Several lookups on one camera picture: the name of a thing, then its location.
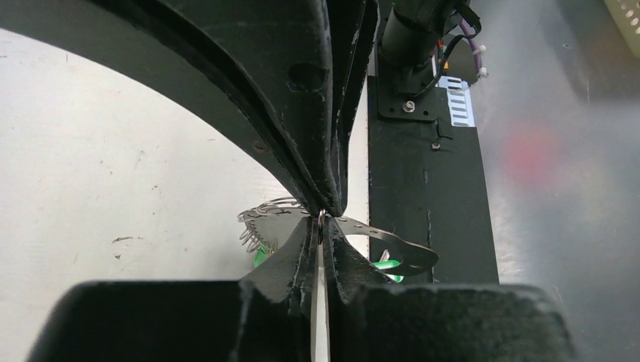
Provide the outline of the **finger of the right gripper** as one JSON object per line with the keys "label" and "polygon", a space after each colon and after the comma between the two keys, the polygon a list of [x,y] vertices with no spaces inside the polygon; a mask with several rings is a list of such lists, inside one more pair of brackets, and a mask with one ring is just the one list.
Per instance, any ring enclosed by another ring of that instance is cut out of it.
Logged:
{"label": "finger of the right gripper", "polygon": [[324,1],[3,1],[1,27],[115,70],[197,115],[311,213],[334,212]]}
{"label": "finger of the right gripper", "polygon": [[380,23],[377,1],[328,1],[332,55],[331,170],[327,212],[344,214],[349,141]]}

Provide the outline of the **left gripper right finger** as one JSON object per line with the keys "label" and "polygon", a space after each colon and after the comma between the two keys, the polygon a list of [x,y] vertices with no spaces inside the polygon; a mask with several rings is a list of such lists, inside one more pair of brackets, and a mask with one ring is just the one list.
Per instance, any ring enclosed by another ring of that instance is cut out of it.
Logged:
{"label": "left gripper right finger", "polygon": [[573,361],[550,297],[524,285],[398,284],[322,227],[332,361]]}

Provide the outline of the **green tag key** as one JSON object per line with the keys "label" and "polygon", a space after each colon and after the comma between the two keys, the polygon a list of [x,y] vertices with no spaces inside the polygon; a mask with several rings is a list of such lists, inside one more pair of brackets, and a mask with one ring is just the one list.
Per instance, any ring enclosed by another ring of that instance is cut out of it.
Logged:
{"label": "green tag key", "polygon": [[272,251],[268,247],[259,247],[254,257],[254,267],[257,268],[259,265],[264,263],[271,255]]}
{"label": "green tag key", "polygon": [[390,278],[391,280],[393,280],[396,283],[401,283],[404,279],[403,276],[401,275],[393,275],[387,272],[387,270],[395,268],[397,266],[400,265],[400,262],[397,260],[393,260],[393,259],[389,259],[389,260],[385,260],[385,261],[379,261],[379,262],[375,262],[374,266],[376,268],[378,268],[379,270],[383,271],[383,273]]}

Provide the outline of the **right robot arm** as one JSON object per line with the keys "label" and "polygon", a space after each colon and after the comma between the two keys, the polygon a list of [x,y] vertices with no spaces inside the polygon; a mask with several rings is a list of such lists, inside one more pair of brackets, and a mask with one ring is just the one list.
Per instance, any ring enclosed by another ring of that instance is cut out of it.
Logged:
{"label": "right robot arm", "polygon": [[312,214],[344,213],[349,137],[377,51],[419,102],[467,1],[3,1],[1,27],[92,60],[197,115]]}

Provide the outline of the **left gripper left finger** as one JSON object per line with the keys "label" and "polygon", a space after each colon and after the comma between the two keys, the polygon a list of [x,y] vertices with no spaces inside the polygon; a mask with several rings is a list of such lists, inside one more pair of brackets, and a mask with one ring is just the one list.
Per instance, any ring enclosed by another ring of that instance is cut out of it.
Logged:
{"label": "left gripper left finger", "polygon": [[69,289],[30,361],[309,361],[317,227],[301,219],[226,281],[90,281]]}

